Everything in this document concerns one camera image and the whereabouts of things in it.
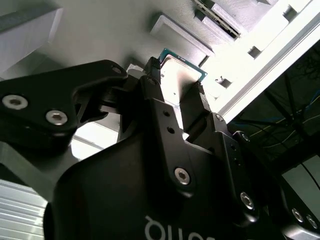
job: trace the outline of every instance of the metal frame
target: metal frame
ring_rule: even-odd
[[[227,123],[319,40],[318,5],[319,1],[311,1],[260,54],[259,61],[265,61],[264,67],[253,75],[250,81],[245,85],[237,86],[238,89],[241,88],[239,91],[233,88],[232,91],[235,94],[226,92],[224,99],[218,98],[214,103],[222,106],[218,112]]]

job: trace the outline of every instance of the white wall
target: white wall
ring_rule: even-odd
[[[304,165],[311,172],[318,184],[320,184],[320,157],[314,156],[306,161]],[[320,190],[307,171],[299,165],[286,172],[283,176],[318,220],[320,220]]]

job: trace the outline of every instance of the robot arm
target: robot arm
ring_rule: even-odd
[[[140,79],[98,61],[0,82],[0,162],[47,201],[46,240],[320,239],[319,221],[200,83],[180,102],[159,63]],[[118,143],[78,162],[80,126],[121,115]]]

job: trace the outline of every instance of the silver screw head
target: silver screw head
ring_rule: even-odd
[[[224,121],[224,118],[219,115],[219,114],[216,114],[215,117],[220,121],[220,122],[223,122]]]
[[[47,121],[53,125],[61,126],[68,121],[67,115],[59,110],[48,111],[45,115]]]
[[[309,223],[312,225],[312,227],[313,227],[314,229],[317,229],[317,228],[318,228],[315,220],[313,220],[313,218],[312,218],[310,215],[307,215],[307,216],[306,216],[306,219],[308,219]]]
[[[190,176],[183,168],[176,168],[174,170],[174,175],[182,185],[188,185],[190,183]]]
[[[244,191],[240,194],[240,199],[247,209],[252,210],[255,208],[254,201]]]
[[[298,212],[297,209],[292,208],[292,214],[295,217],[295,219],[298,220],[298,222],[303,223],[304,222],[304,218],[301,216],[300,212]]]
[[[250,142],[250,139],[247,137],[247,135],[242,133],[241,136],[243,137],[244,140],[246,140],[247,142]]]
[[[28,106],[28,101],[23,96],[7,95],[2,98],[2,103],[8,109],[21,110]]]
[[[116,66],[114,66],[114,67],[112,68],[112,70],[113,70],[114,72],[116,72],[117,74],[121,74],[121,70],[120,70],[119,68],[117,68]]]

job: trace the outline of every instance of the screw hole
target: screw hole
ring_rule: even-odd
[[[168,113],[167,111],[163,111],[163,114],[167,117],[170,117],[170,113]]]
[[[234,158],[234,163],[235,163],[237,166],[241,166],[240,161],[239,161],[236,157]]]
[[[179,172],[179,177],[182,178],[183,180],[186,179],[186,175],[183,172]]]
[[[62,120],[62,116],[59,113],[54,113],[52,115],[52,118],[55,119],[55,120],[58,120],[58,121]]]
[[[172,127],[167,127],[166,129],[168,130],[169,133],[175,134],[175,130]]]
[[[21,104],[21,101],[19,99],[11,99],[9,102],[15,106],[19,106]]]

